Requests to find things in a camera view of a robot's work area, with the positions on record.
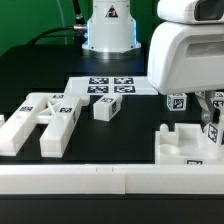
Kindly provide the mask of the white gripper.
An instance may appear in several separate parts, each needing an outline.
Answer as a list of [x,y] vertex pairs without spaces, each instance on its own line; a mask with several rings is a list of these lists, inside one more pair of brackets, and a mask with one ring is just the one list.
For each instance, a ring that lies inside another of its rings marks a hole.
[[197,92],[202,129],[218,124],[212,99],[224,88],[224,25],[164,22],[151,39],[148,81],[161,94]]

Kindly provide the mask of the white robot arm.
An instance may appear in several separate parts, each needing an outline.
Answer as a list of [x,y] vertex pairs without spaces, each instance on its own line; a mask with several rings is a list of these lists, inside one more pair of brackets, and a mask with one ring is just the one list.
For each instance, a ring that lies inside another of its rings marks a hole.
[[[130,0],[93,0],[83,51],[110,59],[141,48]],[[163,95],[199,94],[204,123],[219,124],[222,112],[210,98],[224,89],[224,0],[159,0],[163,20],[149,48],[147,76]]]

